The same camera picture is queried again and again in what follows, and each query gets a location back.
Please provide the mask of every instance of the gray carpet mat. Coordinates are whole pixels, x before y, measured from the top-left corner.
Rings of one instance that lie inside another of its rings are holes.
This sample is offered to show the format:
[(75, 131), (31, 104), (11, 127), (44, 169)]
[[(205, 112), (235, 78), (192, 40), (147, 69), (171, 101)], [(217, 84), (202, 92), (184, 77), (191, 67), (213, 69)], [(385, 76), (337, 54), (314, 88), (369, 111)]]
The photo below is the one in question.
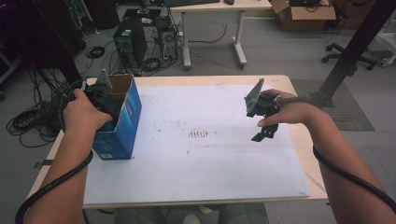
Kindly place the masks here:
[[(293, 79), (291, 83), (299, 96), (309, 97), (309, 92), (318, 92), (324, 80)], [(341, 131), (374, 131), (370, 120), (350, 94), (347, 86), (341, 84), (332, 98), (334, 107), (323, 107), (332, 116)]]

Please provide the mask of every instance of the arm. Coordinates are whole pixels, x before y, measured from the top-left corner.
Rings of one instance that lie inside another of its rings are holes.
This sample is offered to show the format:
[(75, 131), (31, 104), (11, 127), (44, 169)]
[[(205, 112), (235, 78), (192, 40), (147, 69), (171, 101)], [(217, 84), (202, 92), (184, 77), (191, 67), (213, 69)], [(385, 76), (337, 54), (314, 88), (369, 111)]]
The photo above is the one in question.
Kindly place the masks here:
[[(89, 155), (95, 131), (111, 121), (96, 110), (82, 90), (64, 110), (65, 133), (41, 187), (80, 165)], [(25, 223), (80, 223), (87, 167), (40, 198), (29, 209)]]
[[(271, 95), (277, 93), (283, 98), (294, 97), (276, 90), (262, 92)], [(328, 114), (307, 103), (292, 103), (282, 107), (279, 113), (260, 120), (258, 126), (283, 122), (304, 124), (316, 149), (327, 161), (383, 190), (375, 174), (348, 143)], [(390, 207), (374, 194), (322, 164), (320, 171), (338, 223), (396, 223), (396, 216)]]

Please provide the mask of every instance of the forearm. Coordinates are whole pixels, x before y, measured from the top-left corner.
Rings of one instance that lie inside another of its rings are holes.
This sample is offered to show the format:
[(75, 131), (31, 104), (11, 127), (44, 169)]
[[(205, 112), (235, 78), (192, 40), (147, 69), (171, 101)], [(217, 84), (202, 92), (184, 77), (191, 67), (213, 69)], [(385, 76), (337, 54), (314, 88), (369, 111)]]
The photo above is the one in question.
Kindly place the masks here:
[[(68, 130), (47, 173), (44, 187), (80, 165), (89, 155), (94, 131)], [(29, 210), (25, 223), (79, 223), (87, 168), (44, 195)]]
[[(317, 151), (330, 163), (382, 189), (364, 160), (338, 130), (332, 118), (316, 112), (305, 125)], [(320, 165), (338, 223), (390, 223), (391, 209), (367, 189)]]

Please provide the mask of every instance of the right hand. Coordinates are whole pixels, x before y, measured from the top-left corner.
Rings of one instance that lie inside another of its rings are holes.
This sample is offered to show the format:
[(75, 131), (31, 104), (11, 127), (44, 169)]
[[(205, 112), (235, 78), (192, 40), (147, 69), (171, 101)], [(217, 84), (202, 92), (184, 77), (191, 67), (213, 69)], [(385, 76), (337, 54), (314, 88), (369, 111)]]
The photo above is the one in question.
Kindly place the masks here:
[(110, 115), (100, 112), (93, 106), (84, 91), (75, 89), (74, 94), (76, 100), (69, 102), (64, 109), (66, 131), (77, 128), (95, 132), (112, 120)]
[[(278, 90), (262, 91), (261, 95), (277, 95), (280, 94), (283, 99), (296, 97), (295, 95)], [(266, 127), (278, 123), (303, 123), (307, 125), (310, 117), (316, 113), (324, 113), (314, 105), (309, 103), (291, 103), (280, 108), (280, 111), (273, 116), (261, 119), (257, 124), (258, 127)]]

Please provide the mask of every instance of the floor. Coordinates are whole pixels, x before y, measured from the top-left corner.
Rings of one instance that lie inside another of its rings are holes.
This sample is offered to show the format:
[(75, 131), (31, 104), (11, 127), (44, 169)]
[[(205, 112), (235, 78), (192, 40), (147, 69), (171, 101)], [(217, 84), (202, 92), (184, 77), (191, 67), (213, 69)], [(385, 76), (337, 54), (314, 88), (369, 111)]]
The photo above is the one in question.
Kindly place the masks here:
[[(123, 15), (127, 7), (119, 7)], [(206, 27), (206, 31), (197, 28), (190, 31), (196, 40), (214, 40), (222, 35), (224, 28), (220, 24)], [(187, 71), (178, 62), (171, 67), (149, 74), (152, 76), (223, 76), (223, 75), (287, 75), (299, 79), (325, 79), (335, 65), (335, 60), (321, 63), (326, 54), (326, 44), (336, 42), (346, 46), (353, 32), (340, 34), (323, 34), (322, 32), (281, 32), (272, 19), (249, 18), (244, 21), (242, 46), (248, 65), (241, 69), (237, 65), (231, 38), (236, 26), (229, 24), (225, 36), (216, 44), (191, 43), (193, 68)], [(101, 31), (99, 35), (86, 32), (87, 48), (103, 46), (112, 40), (114, 30)], [(390, 53), (382, 46), (374, 44), (366, 52), (372, 58), (381, 60)], [(75, 58), (79, 71), (84, 71), (90, 60), (81, 52)], [(107, 66), (109, 60), (93, 62), (89, 73), (97, 76), (102, 64)], [(360, 105), (367, 118), (373, 124), (374, 132), (344, 132), (346, 138), (359, 151), (379, 177), (384, 188), (392, 198), (396, 198), (396, 64), (376, 67), (373, 71), (358, 64), (358, 71), (347, 77), (345, 84)], [(0, 101), (1, 117), (0, 141), (0, 223), (12, 223), (15, 213), (25, 200), (38, 174), (34, 168), (43, 161), (50, 145), (43, 147), (24, 147), (17, 136), (10, 135), (5, 126), (10, 119), (33, 105), (32, 81), (21, 68), (10, 76), (1, 86), (6, 98)], [(22, 138), (29, 145), (41, 144), (37, 132), (29, 132)], [(332, 210), (326, 201), (279, 202), (265, 204), (270, 223), (324, 223), (333, 224)], [(164, 207), (171, 223), (181, 223), (183, 216), (189, 212), (199, 215), (203, 223), (217, 222), (217, 212), (202, 215), (196, 206)], [(113, 223), (112, 215), (97, 210), (88, 210), (90, 223)]]

